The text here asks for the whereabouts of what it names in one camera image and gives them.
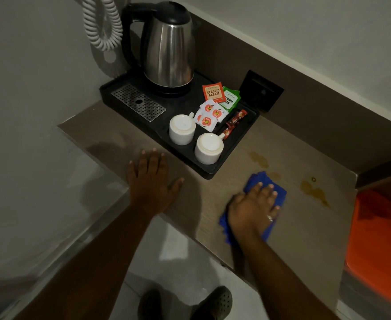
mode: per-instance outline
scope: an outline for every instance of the brown countertop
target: brown countertop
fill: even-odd
[[[157,147],[118,113],[98,102],[59,125],[77,146],[125,180],[129,160]],[[225,243],[218,220],[252,173],[287,190],[268,244],[321,301],[335,308],[356,191],[356,175],[260,117],[211,180],[169,155],[171,177],[185,177],[167,219],[220,262],[246,277],[241,256]]]

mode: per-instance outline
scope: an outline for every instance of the blue cleaning cloth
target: blue cleaning cloth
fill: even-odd
[[[274,191],[277,191],[277,197],[274,202],[275,206],[282,206],[284,203],[284,200],[286,198],[287,191],[282,188],[280,185],[277,185],[274,183],[271,178],[267,176],[266,172],[259,172],[257,174],[252,174],[252,176],[249,177],[249,180],[247,181],[247,184],[244,188],[244,193],[248,193],[257,183],[262,182],[263,186],[262,188],[268,186],[269,184],[274,185]],[[226,242],[230,244],[231,246],[239,247],[239,244],[235,240],[235,237],[233,235],[233,232],[231,231],[230,225],[228,224],[228,211],[225,211],[224,214],[221,215],[221,218],[219,219],[219,224],[224,228],[224,234],[227,236]],[[271,225],[265,229],[264,233],[262,234],[262,239],[266,241],[271,233],[271,230],[273,229],[275,224],[275,220]]]

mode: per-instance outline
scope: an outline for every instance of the white ceramic cup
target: white ceramic cup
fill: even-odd
[[[187,145],[191,142],[195,132],[194,113],[188,116],[178,114],[171,118],[169,123],[169,136],[176,145]]]
[[[194,150],[195,157],[198,161],[206,165],[216,163],[224,150],[224,142],[222,141],[224,136],[224,134],[218,136],[212,133],[206,133],[198,137]]]

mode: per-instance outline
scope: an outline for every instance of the electric kettle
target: electric kettle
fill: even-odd
[[[194,76],[195,41],[191,15],[171,1],[131,3],[122,12],[124,58],[166,93],[189,86]],[[143,22],[140,63],[130,46],[130,26]]]

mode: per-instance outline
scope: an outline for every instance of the power outlet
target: power outlet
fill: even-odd
[[[284,88],[249,70],[240,86],[241,98],[251,107],[268,112]]]

